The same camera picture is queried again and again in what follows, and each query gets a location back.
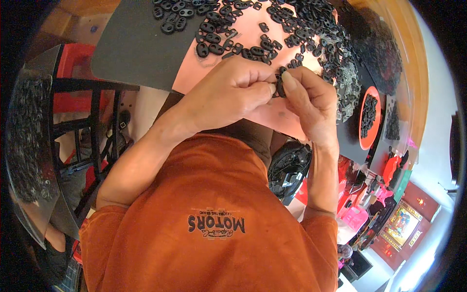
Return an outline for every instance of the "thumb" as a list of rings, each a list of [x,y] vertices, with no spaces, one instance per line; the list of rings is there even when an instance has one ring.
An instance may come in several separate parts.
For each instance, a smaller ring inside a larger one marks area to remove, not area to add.
[[[282,73],[282,86],[289,105],[299,117],[309,116],[316,111],[306,89],[287,71]]]
[[[242,96],[246,99],[247,110],[254,110],[271,100],[272,95],[276,92],[276,86],[269,82],[255,82],[242,91]]]

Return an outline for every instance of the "hand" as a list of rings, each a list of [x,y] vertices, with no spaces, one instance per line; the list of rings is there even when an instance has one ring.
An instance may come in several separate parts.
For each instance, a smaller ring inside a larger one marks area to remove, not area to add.
[[[261,62],[240,56],[227,58],[215,66],[175,106],[194,135],[241,120],[276,91],[275,70]]]
[[[335,88],[305,67],[287,70],[282,81],[287,108],[300,118],[308,139],[338,154]]]

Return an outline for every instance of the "round plate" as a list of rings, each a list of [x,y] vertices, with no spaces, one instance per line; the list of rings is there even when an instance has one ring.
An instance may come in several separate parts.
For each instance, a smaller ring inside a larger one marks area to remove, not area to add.
[[[365,100],[367,99],[368,94],[373,95],[378,103],[376,104],[376,114],[375,114],[375,121],[373,122],[373,126],[371,127],[370,130],[368,130],[368,135],[366,138],[361,137],[361,119],[363,117],[363,107],[365,106]],[[367,92],[365,93],[365,96],[363,97],[363,102],[360,110],[360,121],[358,123],[358,140],[360,141],[360,147],[363,150],[368,150],[370,149],[371,145],[373,145],[373,142],[375,141],[376,134],[378,133],[378,128],[379,124],[381,121],[381,102],[379,100],[379,93],[377,89],[372,86],[367,89]]]

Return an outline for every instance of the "fingernail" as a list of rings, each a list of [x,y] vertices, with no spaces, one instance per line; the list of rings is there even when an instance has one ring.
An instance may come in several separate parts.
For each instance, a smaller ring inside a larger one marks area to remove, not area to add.
[[[276,92],[276,85],[269,83],[269,90],[271,91],[271,96]]]
[[[288,91],[293,91],[297,87],[295,78],[293,78],[287,71],[282,73],[282,84]]]

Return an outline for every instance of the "orange t-shirt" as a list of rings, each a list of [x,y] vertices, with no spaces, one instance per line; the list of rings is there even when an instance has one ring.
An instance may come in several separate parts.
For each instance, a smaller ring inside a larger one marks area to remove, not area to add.
[[[233,138],[179,144],[129,209],[80,230],[89,291],[335,291],[336,221],[299,223],[266,171]]]

